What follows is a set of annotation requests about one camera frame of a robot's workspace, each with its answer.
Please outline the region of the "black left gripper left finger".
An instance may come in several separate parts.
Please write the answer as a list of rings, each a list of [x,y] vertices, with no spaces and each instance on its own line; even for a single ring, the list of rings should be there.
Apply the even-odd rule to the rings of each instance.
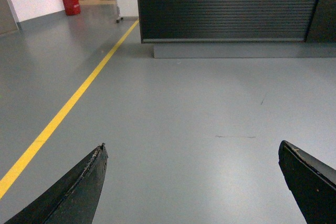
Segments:
[[[102,143],[6,223],[92,223],[107,161]]]

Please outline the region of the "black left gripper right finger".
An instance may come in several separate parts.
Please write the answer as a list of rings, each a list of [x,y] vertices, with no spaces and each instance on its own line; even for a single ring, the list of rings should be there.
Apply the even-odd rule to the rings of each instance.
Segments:
[[[287,141],[279,166],[306,223],[335,223],[335,169]]]

